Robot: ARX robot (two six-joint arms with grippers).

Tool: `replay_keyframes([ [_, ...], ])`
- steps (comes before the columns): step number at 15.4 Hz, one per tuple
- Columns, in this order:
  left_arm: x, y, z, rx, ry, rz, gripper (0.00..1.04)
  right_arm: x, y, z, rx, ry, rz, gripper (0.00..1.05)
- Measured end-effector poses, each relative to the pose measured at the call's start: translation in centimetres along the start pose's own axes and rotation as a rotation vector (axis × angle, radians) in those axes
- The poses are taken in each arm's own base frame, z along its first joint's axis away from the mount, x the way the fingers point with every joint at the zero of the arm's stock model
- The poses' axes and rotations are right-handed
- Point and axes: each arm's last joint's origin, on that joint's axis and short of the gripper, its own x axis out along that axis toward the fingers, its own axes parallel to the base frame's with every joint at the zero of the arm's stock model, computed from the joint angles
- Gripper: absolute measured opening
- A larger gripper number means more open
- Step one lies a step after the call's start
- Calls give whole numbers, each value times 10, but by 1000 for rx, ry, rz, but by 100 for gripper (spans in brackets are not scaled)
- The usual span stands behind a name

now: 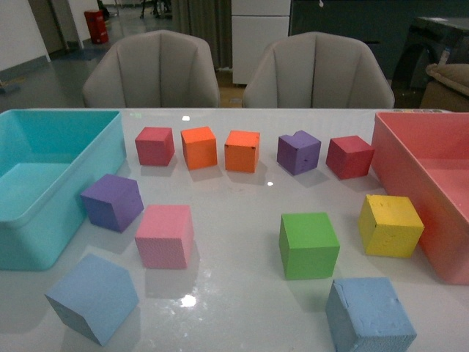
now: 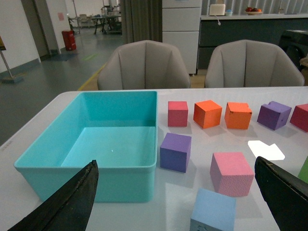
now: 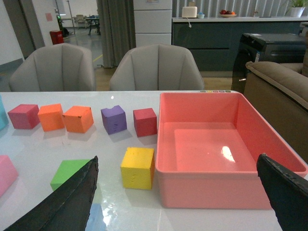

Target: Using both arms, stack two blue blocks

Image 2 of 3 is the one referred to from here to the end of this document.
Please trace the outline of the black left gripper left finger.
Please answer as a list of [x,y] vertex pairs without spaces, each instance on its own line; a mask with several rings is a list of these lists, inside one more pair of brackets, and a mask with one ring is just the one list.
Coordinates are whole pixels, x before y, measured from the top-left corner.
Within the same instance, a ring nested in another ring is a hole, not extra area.
[[84,231],[92,211],[98,179],[98,165],[92,160],[10,230]]

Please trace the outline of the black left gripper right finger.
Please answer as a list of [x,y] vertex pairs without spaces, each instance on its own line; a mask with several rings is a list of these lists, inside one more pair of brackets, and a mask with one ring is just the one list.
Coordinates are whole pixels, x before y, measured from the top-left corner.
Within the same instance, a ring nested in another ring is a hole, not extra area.
[[308,184],[259,156],[255,178],[264,201],[282,231],[308,229]]

